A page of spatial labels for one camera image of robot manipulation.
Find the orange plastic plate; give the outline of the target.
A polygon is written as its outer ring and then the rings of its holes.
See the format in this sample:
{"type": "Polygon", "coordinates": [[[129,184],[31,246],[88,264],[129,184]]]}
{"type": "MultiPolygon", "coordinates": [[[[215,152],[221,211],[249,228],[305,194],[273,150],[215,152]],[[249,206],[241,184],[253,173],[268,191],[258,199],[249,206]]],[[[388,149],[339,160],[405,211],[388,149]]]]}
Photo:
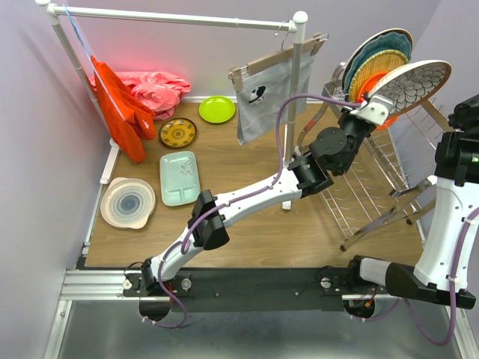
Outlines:
{"type": "MultiPolygon", "coordinates": [[[[366,80],[366,82],[362,85],[360,91],[359,91],[359,97],[358,97],[358,102],[363,102],[365,100],[365,95],[366,93],[369,93],[373,87],[376,85],[376,83],[382,78],[384,77],[385,75],[387,74],[387,72],[379,72],[379,73],[376,73],[374,75],[372,75],[370,78],[368,78],[366,80]]],[[[396,120],[398,119],[398,117],[392,117],[392,118],[389,118],[387,119],[384,124],[382,124],[381,126],[378,126],[376,129],[377,130],[384,130],[384,129],[387,129],[388,127],[390,127],[396,120]]]]}

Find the brown rim floral plate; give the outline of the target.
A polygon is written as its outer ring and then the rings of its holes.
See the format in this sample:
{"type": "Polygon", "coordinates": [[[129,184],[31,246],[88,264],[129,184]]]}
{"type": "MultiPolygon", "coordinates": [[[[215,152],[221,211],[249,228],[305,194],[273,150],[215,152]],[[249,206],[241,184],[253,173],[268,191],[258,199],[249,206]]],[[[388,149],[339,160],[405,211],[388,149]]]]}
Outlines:
{"type": "Polygon", "coordinates": [[[406,64],[383,76],[370,97],[382,96],[393,103],[389,117],[402,115],[434,95],[449,79],[447,61],[425,60],[406,64]]]}

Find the woven bamboo plate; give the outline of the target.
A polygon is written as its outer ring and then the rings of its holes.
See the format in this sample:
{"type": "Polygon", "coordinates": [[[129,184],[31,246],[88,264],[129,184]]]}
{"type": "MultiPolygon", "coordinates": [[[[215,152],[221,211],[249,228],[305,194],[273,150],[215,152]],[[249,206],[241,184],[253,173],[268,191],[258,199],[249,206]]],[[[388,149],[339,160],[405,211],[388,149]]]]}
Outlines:
{"type": "Polygon", "coordinates": [[[359,91],[368,78],[379,72],[390,73],[409,63],[409,59],[399,50],[387,49],[370,56],[354,73],[348,90],[348,100],[358,102],[359,91]]]}

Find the teal scalloped plate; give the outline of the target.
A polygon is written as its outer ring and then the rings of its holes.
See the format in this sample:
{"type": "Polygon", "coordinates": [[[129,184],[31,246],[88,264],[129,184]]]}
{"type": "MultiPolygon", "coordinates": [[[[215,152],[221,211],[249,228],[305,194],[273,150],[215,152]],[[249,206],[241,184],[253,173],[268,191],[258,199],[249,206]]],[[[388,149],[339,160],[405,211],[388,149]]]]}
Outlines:
{"type": "Polygon", "coordinates": [[[342,78],[344,95],[350,102],[361,96],[366,81],[377,73],[388,73],[408,64],[412,35],[402,28],[381,31],[366,40],[349,59],[342,78]]]}

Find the large floral ceramic plate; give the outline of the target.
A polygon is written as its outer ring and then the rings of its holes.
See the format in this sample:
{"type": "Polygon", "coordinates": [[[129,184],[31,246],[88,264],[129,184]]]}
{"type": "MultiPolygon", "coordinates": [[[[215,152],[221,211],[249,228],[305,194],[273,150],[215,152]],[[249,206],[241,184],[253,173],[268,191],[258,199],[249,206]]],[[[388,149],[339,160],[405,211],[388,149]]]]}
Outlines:
{"type": "Polygon", "coordinates": [[[383,30],[368,38],[351,55],[344,69],[342,89],[347,92],[356,70],[372,55],[387,49],[401,51],[410,60],[413,49],[412,35],[402,28],[383,30]]]}

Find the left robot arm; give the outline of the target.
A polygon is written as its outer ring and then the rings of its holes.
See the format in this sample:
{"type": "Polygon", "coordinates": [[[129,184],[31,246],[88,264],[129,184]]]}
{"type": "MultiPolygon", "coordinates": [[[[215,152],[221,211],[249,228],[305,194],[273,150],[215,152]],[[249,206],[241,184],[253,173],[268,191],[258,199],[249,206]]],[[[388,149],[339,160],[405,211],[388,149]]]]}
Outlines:
{"type": "Polygon", "coordinates": [[[288,167],[245,188],[212,195],[203,191],[192,217],[180,237],[162,254],[145,260],[140,286],[149,295],[158,295],[166,281],[201,251],[211,251],[229,241],[227,228],[247,215],[277,203],[316,194],[332,185],[333,177],[345,174],[361,143],[376,127],[384,124],[385,112],[376,105],[345,111],[337,127],[322,130],[306,154],[288,167]]]}

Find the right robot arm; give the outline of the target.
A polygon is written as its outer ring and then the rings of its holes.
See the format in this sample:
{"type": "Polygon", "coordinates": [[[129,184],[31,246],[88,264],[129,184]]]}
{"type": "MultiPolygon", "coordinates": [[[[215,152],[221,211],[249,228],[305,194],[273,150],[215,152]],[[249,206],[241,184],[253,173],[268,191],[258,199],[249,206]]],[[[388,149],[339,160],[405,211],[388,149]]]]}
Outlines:
{"type": "Polygon", "coordinates": [[[356,256],[344,275],[346,288],[363,292],[371,283],[388,294],[472,309],[468,265],[478,231],[478,97],[454,107],[435,154],[436,204],[423,253],[415,266],[356,256]]]}

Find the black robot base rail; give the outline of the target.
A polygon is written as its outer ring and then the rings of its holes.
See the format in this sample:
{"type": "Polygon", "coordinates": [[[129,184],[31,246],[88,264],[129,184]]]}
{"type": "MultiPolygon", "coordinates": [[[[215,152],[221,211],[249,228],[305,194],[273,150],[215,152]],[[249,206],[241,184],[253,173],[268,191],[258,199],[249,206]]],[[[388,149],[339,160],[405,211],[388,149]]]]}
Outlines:
{"type": "Polygon", "coordinates": [[[390,296],[346,268],[186,268],[165,283],[189,312],[359,309],[390,296]]]}

